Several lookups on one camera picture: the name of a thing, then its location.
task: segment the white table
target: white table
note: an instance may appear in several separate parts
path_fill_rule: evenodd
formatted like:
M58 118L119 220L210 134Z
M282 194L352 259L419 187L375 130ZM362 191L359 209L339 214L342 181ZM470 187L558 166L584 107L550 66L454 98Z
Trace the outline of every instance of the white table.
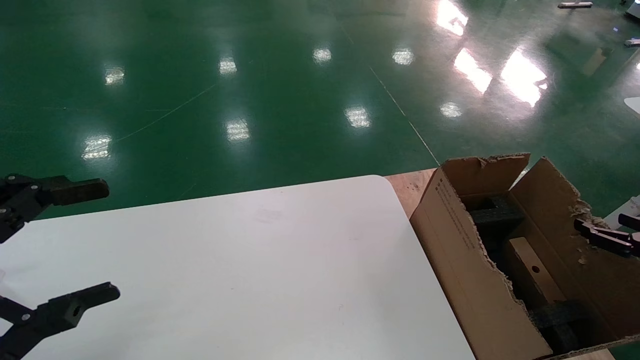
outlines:
M378 176L40 220L0 269L32 308L122 292L28 360L474 358Z
M640 114L640 97L628 97L625 99L625 104L633 111Z

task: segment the floor line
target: floor line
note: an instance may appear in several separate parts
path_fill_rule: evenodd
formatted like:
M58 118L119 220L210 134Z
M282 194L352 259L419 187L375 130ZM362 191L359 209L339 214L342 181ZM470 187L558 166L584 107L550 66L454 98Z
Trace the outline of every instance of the floor line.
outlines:
M193 189L193 188L194 188L194 186L196 186L196 184L197 184L197 183L198 183L198 182L195 182L195 183L193 183L193 185L189 186L189 188L188 188L187 190L184 190L184 191L182 192L182 194L180 194L180 196L178 196L178 198L177 198L177 199L175 199L175 200L176 200L176 201L180 201L180 200L181 200L181 198L182 198L183 196L185 196L185 194L187 194L191 189Z
M183 106L185 106L185 105L189 104L191 101L194 101L195 99L199 98L202 94L204 94L204 93L208 92L209 90L211 90L211 89L212 89L214 86L216 86L216 85L217 85L217 83L216 83L216 84L211 85L210 87L208 87L208 88L206 88L206 89L202 90L198 95L196 95L196 96L194 96L194 97L190 98L189 100L187 100L186 102L184 102L182 105L178 106L177 108L173 109L172 111L169 111L168 113L166 113L166 114L162 115L162 116L161 116L161 117L159 117L158 119L155 119L155 120L153 120L152 122L150 122L149 124L147 124L147 125L145 125L145 126L143 126L143 127L139 128L138 130L135 130L133 133L131 133L131 134L129 134L129 135L127 135L127 136L125 136L125 137L119 138L119 139L117 139L117 140L115 140L115 141L119 142L120 140L124 140L124 139L126 139L126 138L128 138L128 137L130 137L130 136L132 136L132 135L135 135L135 134L139 133L140 131L142 131L142 130L144 130L144 129L148 128L149 126L151 126L151 125L155 124L156 122L159 122L160 120L164 119L165 117L167 117L167 116L171 115L172 113L175 113L176 111L178 111L181 107L183 107Z
M344 29L344 26L342 26L342 23L340 23L340 29L342 29L344 36L346 36L347 39L349 39L349 41L351 42L351 45L354 45L353 40L351 39L351 36L349 36L349 33Z
M391 93L389 92L389 90L387 90L387 87L385 86L385 84L382 82L382 80L380 79L380 77L378 77L378 75L376 74L376 72L373 70L373 68L370 66L369 70L371 70L371 72L373 73L373 75L376 77L376 79L378 79L378 82L380 83L380 85L382 85L382 88L385 89L385 91L387 92L387 95L389 95L389 97L391 98L391 100L394 102L394 104L396 104L398 110L400 110L400 112L402 113L402 115L404 116L404 118L406 119L406 121L409 123L409 125L411 125L411 128L413 129L413 131L415 132L416 135L418 135L418 137L420 138L420 141L422 141L422 144L424 145L424 147L427 148L427 150L429 151L429 153L431 154L431 157L433 158L433 160L436 162L436 164L438 164L438 166L440 166L440 162L438 161L438 159L436 159L436 156L433 154L433 151L431 151L431 148L429 148L429 145L427 145L427 143L424 141L424 139L422 138L422 136L420 135L420 133L418 132L418 130L415 128L415 126L413 126L413 122L411 122L411 120L409 119L408 116L406 116L406 114L404 113L404 111L402 110L402 108L400 107L400 105L398 105L396 99L394 98L393 95L391 95Z

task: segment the floor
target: floor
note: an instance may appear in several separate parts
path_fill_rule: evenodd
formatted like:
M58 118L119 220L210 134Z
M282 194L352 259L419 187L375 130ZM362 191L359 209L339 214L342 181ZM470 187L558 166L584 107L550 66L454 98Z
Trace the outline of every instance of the floor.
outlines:
M58 217L531 152L606 215L640 192L640 22L556 4L6 0L0 168L109 183Z

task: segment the cardboard box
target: cardboard box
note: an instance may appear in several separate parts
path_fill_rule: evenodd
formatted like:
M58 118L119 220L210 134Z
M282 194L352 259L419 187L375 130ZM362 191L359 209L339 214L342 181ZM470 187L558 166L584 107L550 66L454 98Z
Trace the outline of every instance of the cardboard box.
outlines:
M593 248L578 234L574 218L598 219L548 159L513 185L528 163L529 154L446 161L411 216L477 360L563 359L640 340L640 261ZM498 194L525 215L510 237L526 238L563 295L587 309L578 330L586 348L553 354L488 258L465 204Z

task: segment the torn cardboard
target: torn cardboard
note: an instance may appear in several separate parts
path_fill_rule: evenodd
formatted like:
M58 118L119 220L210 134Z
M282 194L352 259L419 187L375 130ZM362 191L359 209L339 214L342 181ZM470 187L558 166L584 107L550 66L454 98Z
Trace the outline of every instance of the torn cardboard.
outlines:
M589 326L580 331L584 352L638 339L640 261L594 249L578 235L573 217L593 221L590 207L548 159L540 159L510 191L528 162L528 154L446 161L411 217L477 359L552 356L511 283L486 255L464 205L497 193L525 214L513 237L527 238L564 296L588 309Z

